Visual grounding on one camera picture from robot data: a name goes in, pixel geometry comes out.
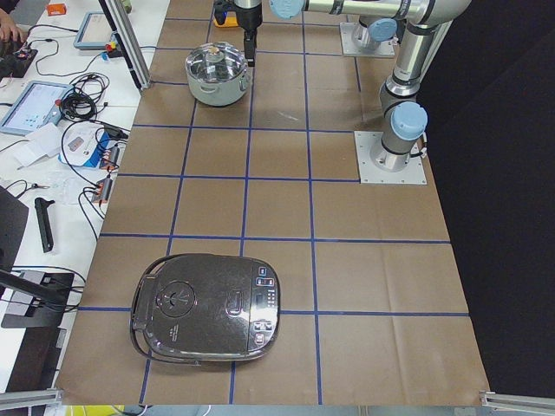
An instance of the metal pot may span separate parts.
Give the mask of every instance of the metal pot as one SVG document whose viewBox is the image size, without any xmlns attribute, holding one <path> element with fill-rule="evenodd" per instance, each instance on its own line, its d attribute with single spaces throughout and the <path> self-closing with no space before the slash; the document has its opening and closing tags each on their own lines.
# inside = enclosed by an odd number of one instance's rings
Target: metal pot
<svg viewBox="0 0 555 416">
<path fill-rule="evenodd" d="M 245 57 L 228 42 L 200 45 L 189 54 L 185 67 L 191 94 L 209 106 L 232 104 L 251 84 Z"/>
</svg>

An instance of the pot lid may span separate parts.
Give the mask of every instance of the pot lid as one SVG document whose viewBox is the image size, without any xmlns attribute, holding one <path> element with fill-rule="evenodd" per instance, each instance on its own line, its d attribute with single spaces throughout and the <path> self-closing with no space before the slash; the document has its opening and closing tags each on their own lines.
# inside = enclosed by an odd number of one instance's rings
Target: pot lid
<svg viewBox="0 0 555 416">
<path fill-rule="evenodd" d="M 243 54 L 228 42 L 205 43 L 186 59 L 186 71 L 194 79 L 221 83 L 241 75 L 247 67 Z"/>
</svg>

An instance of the yellow object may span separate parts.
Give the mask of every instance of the yellow object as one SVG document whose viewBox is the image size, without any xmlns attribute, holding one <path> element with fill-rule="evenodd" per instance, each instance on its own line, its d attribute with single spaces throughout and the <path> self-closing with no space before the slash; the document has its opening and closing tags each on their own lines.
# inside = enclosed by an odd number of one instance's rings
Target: yellow object
<svg viewBox="0 0 555 416">
<path fill-rule="evenodd" d="M 123 405 L 115 405 L 116 408 L 123 411 Z M 66 408 L 66 416 L 112 416 L 117 414 L 111 406 L 68 406 Z"/>
<path fill-rule="evenodd" d="M 214 19 L 214 25 L 217 28 L 237 28 L 238 27 L 237 18 L 235 16 L 226 17 L 224 24 L 218 24 L 218 22 L 216 22 L 216 19 Z"/>
</svg>

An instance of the blue joint cap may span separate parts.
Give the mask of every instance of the blue joint cap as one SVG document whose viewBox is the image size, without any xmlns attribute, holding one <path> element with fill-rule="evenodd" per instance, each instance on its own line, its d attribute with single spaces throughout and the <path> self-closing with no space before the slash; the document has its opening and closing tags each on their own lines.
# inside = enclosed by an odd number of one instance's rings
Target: blue joint cap
<svg viewBox="0 0 555 416">
<path fill-rule="evenodd" d="M 270 0 L 270 9 L 281 19 L 292 19 L 304 8 L 304 0 Z"/>
<path fill-rule="evenodd" d="M 370 38 L 376 42 L 385 42 L 393 39 L 397 33 L 397 21 L 393 19 L 376 20 L 368 27 Z"/>
<path fill-rule="evenodd" d="M 428 113 L 417 103 L 403 102 L 391 114 L 391 128 L 402 140 L 417 140 L 426 131 Z"/>
</svg>

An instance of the black tool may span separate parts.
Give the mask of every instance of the black tool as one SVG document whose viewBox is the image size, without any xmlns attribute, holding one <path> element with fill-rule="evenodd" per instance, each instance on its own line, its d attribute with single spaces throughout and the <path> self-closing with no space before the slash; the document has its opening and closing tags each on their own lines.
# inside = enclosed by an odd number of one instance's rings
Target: black tool
<svg viewBox="0 0 555 416">
<path fill-rule="evenodd" d="M 38 228 L 41 231 L 42 251 L 48 253 L 54 248 L 52 229 L 50 228 L 48 207 L 55 201 L 47 201 L 44 198 L 35 198 L 36 217 L 38 218 Z"/>
</svg>

